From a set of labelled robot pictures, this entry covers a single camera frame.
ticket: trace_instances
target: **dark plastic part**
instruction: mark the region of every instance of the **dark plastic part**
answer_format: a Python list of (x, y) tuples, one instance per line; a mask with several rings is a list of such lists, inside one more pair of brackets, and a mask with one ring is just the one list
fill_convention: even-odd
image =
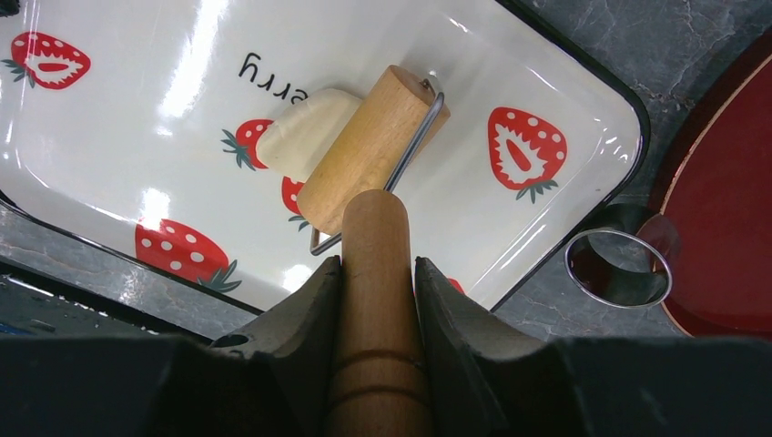
[(19, 0), (0, 0), (0, 17), (19, 13)]

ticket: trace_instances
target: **black lettering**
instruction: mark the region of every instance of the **black lettering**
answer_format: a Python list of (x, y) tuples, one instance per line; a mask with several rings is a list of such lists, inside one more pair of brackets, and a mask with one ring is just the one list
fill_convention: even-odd
[(281, 97), (281, 99), (282, 99), (282, 100), (284, 100), (285, 98), (287, 98), (287, 93), (289, 93), (289, 91), (290, 91), (290, 85), (291, 85), (291, 84), (287, 84), (287, 87), (286, 87), (286, 88), (284, 88), (284, 91), (282, 91), (282, 92), (280, 92), (280, 93), (277, 93), (277, 94), (274, 94), (274, 96), (276, 96), (276, 97)]
[(241, 71), (239, 71), (239, 77), (244, 76), (244, 73), (247, 72), (247, 70), (252, 67), (252, 77), (249, 79), (249, 82), (254, 82), (255, 77), (258, 76), (258, 66), (257, 64), (252, 64), (249, 62), (249, 60), (255, 56), (260, 61), (260, 56), (257, 53), (249, 53), (247, 55), (247, 58), (244, 59), (244, 65), (241, 66)]
[(303, 91), (302, 89), (296, 89), (295, 92), (296, 93), (301, 93), (302, 96), (299, 96), (299, 95), (292, 96), (292, 98), (289, 100), (289, 102), (292, 105), (295, 105), (296, 103), (302, 102), (303, 100), (309, 98), (309, 93)]
[(258, 88), (266, 88), (266, 91), (270, 91), (270, 86), (273, 85), (273, 78), (276, 77), (273, 73), (270, 74), (270, 79), (263, 85), (258, 85)]

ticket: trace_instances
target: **cream-colored pad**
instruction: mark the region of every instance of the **cream-colored pad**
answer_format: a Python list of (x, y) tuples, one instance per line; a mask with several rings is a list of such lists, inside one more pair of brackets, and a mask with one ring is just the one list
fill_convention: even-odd
[(360, 103), (360, 98), (338, 89), (311, 94), (266, 129), (258, 159), (284, 176), (305, 182)]

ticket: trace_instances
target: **wooden handle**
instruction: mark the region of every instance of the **wooden handle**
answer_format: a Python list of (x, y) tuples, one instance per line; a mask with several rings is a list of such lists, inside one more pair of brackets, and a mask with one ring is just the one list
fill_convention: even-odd
[(432, 435), (408, 217), (392, 194), (365, 191), (346, 207), (343, 275), (327, 435)]
[[(354, 196), (383, 189), (433, 100), (416, 75), (389, 66), (300, 190), (300, 214), (326, 234), (339, 232)], [(443, 107), (421, 148), (450, 116)]]

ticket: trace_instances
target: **wooden dowel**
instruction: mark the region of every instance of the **wooden dowel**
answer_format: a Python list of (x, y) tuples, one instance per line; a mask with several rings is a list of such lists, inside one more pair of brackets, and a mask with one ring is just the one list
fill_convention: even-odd
[(392, 194), (365, 191), (346, 207), (343, 275), (327, 435), (432, 435), (408, 217)]

